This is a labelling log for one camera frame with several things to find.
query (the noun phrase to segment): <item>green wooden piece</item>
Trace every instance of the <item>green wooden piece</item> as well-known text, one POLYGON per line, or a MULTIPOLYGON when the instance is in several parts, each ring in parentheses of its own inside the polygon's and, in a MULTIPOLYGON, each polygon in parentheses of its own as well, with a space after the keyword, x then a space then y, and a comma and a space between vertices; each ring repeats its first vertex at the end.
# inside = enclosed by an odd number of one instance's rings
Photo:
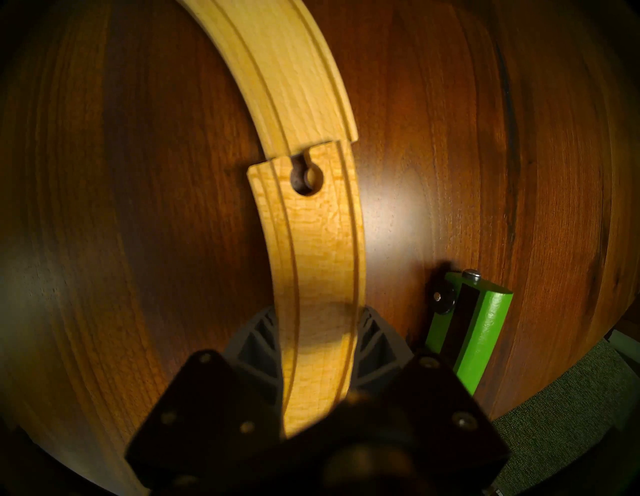
MULTIPOLYGON (((513 299, 513 293, 484 279, 477 282, 466 279, 462 277, 460 272, 449 272, 445 275, 445 279, 453 284, 456 296, 460 295, 463 284, 479 291, 471 324, 453 367, 453 371, 462 384, 470 394, 473 394, 489 363, 495 343, 498 341, 502 324, 504 324, 509 305, 513 299)), ((433 316, 426 346, 435 353, 442 350, 454 311, 455 309, 448 314, 434 314, 433 316)))

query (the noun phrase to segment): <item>dark wood surface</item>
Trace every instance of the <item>dark wood surface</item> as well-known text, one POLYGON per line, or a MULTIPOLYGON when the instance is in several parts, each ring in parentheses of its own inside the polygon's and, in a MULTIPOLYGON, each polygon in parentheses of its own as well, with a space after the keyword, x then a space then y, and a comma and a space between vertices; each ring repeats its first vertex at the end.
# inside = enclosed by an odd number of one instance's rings
MULTIPOLYGON (((569 1, 306 4, 360 131, 367 303, 418 339, 443 264, 512 289, 476 394, 502 415, 639 290, 634 73, 569 1)), ((259 141, 172 0, 62 0, 6 60, 0 412, 136 493, 122 454, 168 381, 273 302, 245 176, 259 141)))

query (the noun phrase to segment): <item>bolt head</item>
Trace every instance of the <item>bolt head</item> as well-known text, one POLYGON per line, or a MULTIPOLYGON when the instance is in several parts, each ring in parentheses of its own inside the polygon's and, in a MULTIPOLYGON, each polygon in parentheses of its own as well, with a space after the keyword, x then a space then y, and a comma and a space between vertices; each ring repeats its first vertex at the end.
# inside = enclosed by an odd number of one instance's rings
POLYGON ((475 431, 478 428, 478 421, 469 412, 456 412, 451 416, 453 424, 466 432, 475 431))
POLYGON ((240 432, 242 434, 251 434, 253 431, 255 431, 255 424, 252 421, 248 420, 240 424, 240 432))
POLYGON ((440 367, 440 362, 432 356, 424 356, 419 360, 421 366, 425 369, 437 369, 440 367))
POLYGON ((473 282, 478 282, 481 279, 480 272, 475 269, 466 269, 462 271, 462 277, 473 282))

